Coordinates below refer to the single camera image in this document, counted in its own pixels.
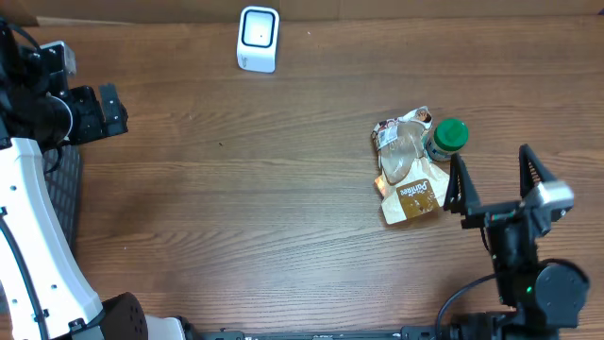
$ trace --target wooden table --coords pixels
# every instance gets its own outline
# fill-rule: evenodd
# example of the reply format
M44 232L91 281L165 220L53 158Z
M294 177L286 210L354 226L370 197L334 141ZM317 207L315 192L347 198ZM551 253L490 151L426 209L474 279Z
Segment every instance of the wooden table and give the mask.
M540 254L594 283L565 338L604 336L601 17L283 23L273 75L238 68L237 28L29 30L66 41L72 85L114 82L130 116L127 135L82 148L76 257L101 298L129 291L200 330L432 323L492 267L458 216L381 217L370 132L428 105L469 126L462 155L483 202L518 197L523 143L573 187ZM502 309L493 283L452 308Z

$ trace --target snack bag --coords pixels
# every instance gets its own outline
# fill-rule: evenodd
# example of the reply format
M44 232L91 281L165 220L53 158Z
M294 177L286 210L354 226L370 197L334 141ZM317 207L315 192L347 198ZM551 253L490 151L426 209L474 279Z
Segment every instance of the snack bag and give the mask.
M424 141L432 127L427 107L380 122L372 138L381 175L375 184L384 199L388 224L439 209L445 203L449 175L426 157Z

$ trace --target green bottle cap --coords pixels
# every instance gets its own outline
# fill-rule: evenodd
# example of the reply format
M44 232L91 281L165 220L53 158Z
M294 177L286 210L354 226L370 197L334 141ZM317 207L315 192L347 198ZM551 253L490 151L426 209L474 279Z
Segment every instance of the green bottle cap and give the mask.
M457 151L467 141L468 127L459 119L445 119L434 131L434 142L444 151Z

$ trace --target black motor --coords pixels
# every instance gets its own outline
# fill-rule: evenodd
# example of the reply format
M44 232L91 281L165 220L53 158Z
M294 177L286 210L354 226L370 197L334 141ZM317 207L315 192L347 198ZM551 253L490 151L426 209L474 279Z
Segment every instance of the black motor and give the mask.
M31 47L18 44L13 31ZM33 139L44 152L127 132L127 112L115 86L100 87L102 107L92 88L69 89L76 60L64 42L39 46L3 20L0 32L0 149L14 137Z

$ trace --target black cable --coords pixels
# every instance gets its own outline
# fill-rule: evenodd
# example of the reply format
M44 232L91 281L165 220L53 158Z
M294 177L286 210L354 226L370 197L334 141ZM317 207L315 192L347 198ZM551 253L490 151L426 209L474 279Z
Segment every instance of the black cable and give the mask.
M443 322L443 316L445 316L445 312L447 310L447 308L449 308L449 306L451 305L451 303L453 303L456 299L458 299L460 296L462 296L463 294L465 294L467 291L469 291L470 289L478 286L481 283L484 283L488 280L492 280L494 278L497 277L497 274L491 274L491 275L487 275L484 278L480 278L478 280L475 280L472 283L466 284L465 286L462 287L462 289L460 289L459 291L457 291L455 294L453 294L443 305L443 307L441 307L441 310L438 311L438 315L436 316L436 323L434 325L434 330L436 332L436 340L441 340L441 322Z
M491 254L491 250L489 249L489 244L487 243L487 238L484 235L484 227L480 227L480 237L482 238L482 243L484 244L484 248L487 249L487 252Z
M29 33L27 33L24 29L15 24L8 24L8 28L19 33L19 35L21 35L29 43L31 43L31 45L36 49L36 53L38 53L38 55L40 56L40 59L42 59L42 49L40 48L38 42L36 42L36 40L32 36L30 36ZM48 89L48 69L46 68L46 64L44 62L40 62L40 66L42 68L42 76L40 77L38 83L32 88L32 93L34 94L43 94L46 89Z
M34 289L34 284L31 280L31 277L29 276L29 271L27 270L27 265L25 265L25 260L23 258L23 255L21 254L21 250L19 249L19 246L17 246L17 242L12 236L12 232L10 232L7 222L4 221L2 215L0 215L0 230L2 230L2 233L4 233L4 237L7 239L8 246L10 247L10 250L12 250L12 254L15 257L15 262L17 263L19 271L21 272L21 276L23 277L25 289L27 290L27 294L29 295L29 301L31 302L31 306L34 309L34 315L36 317L35 320L38 323L38 328L40 329L40 338L41 340L48 340L46 316L42 311L40 301L38 300L38 296L36 295L36 290Z
M56 150L57 150L57 160L55 161L55 164L53 164L53 166L50 167L50 169L44 170L45 175L48 175L52 172L57 171L60 167L60 163L63 160L63 149L57 145Z

